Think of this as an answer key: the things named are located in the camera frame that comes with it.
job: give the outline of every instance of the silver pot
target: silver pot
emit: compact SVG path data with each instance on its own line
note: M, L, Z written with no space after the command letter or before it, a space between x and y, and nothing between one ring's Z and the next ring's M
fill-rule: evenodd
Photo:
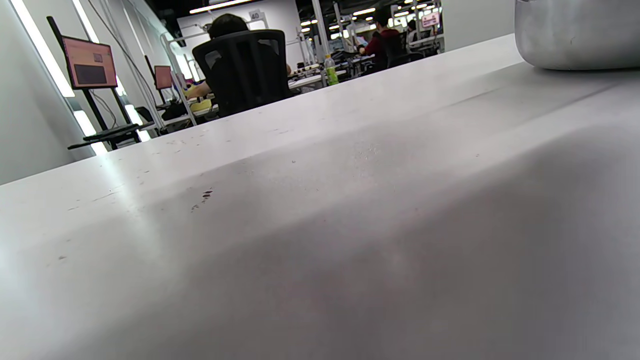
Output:
M537 67L640 66L638 0L516 0L515 29L522 58Z

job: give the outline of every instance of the green bottle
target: green bottle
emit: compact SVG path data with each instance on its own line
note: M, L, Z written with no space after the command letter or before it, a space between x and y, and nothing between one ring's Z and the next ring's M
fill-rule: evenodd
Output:
M326 70L326 77L328 77L329 86L339 83L338 74L335 73L335 61L329 54L327 54L326 59L324 59L324 69Z

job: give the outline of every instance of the monitor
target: monitor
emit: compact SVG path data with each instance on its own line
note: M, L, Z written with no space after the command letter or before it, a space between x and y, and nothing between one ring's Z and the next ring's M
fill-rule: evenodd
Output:
M154 71L156 72L156 89L168 89L173 86L170 66L156 66Z
M111 47L87 40L62 37L71 87L76 90L116 88L116 67Z

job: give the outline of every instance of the cable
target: cable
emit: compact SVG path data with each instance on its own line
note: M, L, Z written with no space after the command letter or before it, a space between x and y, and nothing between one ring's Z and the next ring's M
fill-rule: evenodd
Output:
M93 9L93 12L95 12L95 14L98 16L98 19L100 19L102 25L104 25L104 27L107 28L107 31L109 32L109 34L111 34L111 37L113 37L113 40L115 40L115 42L121 48L122 52L125 54L126 58L129 60L129 62L133 66L133 68L136 69L136 72L138 73L138 75L140 75L140 78L142 79L142 83L145 84L145 86L147 87L147 90L149 90L149 93L153 94L154 93L153 90L151 90L151 87L149 86L149 84L147 84L147 81L145 81L145 77L142 74L142 72L140 72L140 69L138 69L138 67L136 66L136 62L131 58L131 56L129 55L129 53L125 49L125 47L118 40L118 37L113 33L111 28L104 21L104 19L102 18L102 15L100 15L100 13L98 12L98 9L95 8L95 5L93 5L91 0L88 0L88 2L89 2L89 5L91 6L91 8Z
M98 99L98 102L100 103L100 105L102 105L102 107L105 110L107 110L109 114L111 114L111 117L113 118L113 124L109 128L113 128L114 126L116 126L116 115L113 113L113 111L111 111L111 109L109 109L107 102L103 98L101 98L98 94L96 94L93 90L91 90L91 94L95 96L95 98Z

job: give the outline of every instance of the man with dark hair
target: man with dark hair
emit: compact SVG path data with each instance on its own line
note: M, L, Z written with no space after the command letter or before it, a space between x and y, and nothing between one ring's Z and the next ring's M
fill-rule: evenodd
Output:
M220 15L215 20L213 20L207 32L209 33L209 37L211 38L211 40L213 40L214 38L217 38L217 37L238 33L240 31L248 31L248 30L249 28L247 27L246 22L244 21L243 18L230 13L226 13L226 14ZM276 62L276 60L274 59L276 57L276 54L273 52L273 50L270 47L262 44L259 44L258 47L264 59L271 58L272 62ZM220 61L217 64L217 66L214 65L214 68L212 68L212 72L216 72L215 68L224 69L226 67L223 66L222 61ZM221 72L222 73L220 74L220 78L224 78L225 71L221 70ZM287 64L287 73L291 74L291 68L289 67L288 64ZM210 92L211 92L211 88L209 87L209 84L207 84L207 82L205 81L204 83L190 90L187 94L187 98L205 97Z
M373 34L373 38L371 38L367 47L360 49L360 54L376 55L374 59L376 68L385 69L387 66L387 52L385 51L383 42L390 38L399 39L400 33L396 29L389 29L387 27L389 19L391 19L391 7L382 6L381 8L376 8L373 18L376 21L376 29L378 29L378 32Z
M223 35L248 30L249 28L243 18L226 13L213 20L211 26L209 26L208 32L209 37L213 40L214 38L221 37Z
M407 25L407 35L406 35L406 50L411 51L413 49L409 44L418 40L418 30L416 27L415 19L412 19Z

